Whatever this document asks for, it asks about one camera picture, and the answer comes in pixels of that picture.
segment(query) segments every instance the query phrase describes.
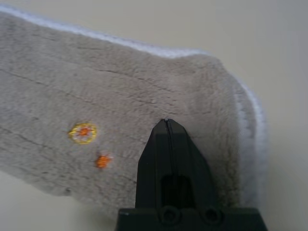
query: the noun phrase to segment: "embroidered flower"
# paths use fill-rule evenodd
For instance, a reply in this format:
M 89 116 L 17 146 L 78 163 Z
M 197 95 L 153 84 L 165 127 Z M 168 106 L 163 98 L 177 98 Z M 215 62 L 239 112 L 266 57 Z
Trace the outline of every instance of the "embroidered flower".
M 76 124 L 68 135 L 77 143 L 91 143 L 96 137 L 96 127 L 90 123 Z
M 96 167 L 98 168 L 105 168 L 109 164 L 109 162 L 112 160 L 112 157 L 109 157 L 109 154 L 107 155 L 101 155 L 96 160 Z

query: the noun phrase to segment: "white surface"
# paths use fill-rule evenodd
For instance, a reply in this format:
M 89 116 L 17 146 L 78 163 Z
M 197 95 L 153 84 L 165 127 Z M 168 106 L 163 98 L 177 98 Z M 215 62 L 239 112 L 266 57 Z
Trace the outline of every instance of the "white surface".
M 124 38 L 203 49 L 220 58 L 255 91 L 267 113 L 270 161 L 262 214 L 269 230 L 308 230 L 308 1 L 0 2 Z M 0 185 L 1 231 L 95 231 L 112 226 L 70 198 L 43 194 L 3 173 Z

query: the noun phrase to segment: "fuzzy fabric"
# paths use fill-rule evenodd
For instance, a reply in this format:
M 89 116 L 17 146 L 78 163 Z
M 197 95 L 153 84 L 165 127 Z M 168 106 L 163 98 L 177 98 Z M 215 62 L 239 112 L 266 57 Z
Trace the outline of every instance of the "fuzzy fabric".
M 0 170 L 116 217 L 134 207 L 137 164 L 163 118 L 207 159 L 223 206 L 258 207 L 266 133 L 257 100 L 203 51 L 173 50 L 0 7 Z M 78 144 L 74 124 L 97 138 Z M 99 154 L 110 153 L 106 168 Z

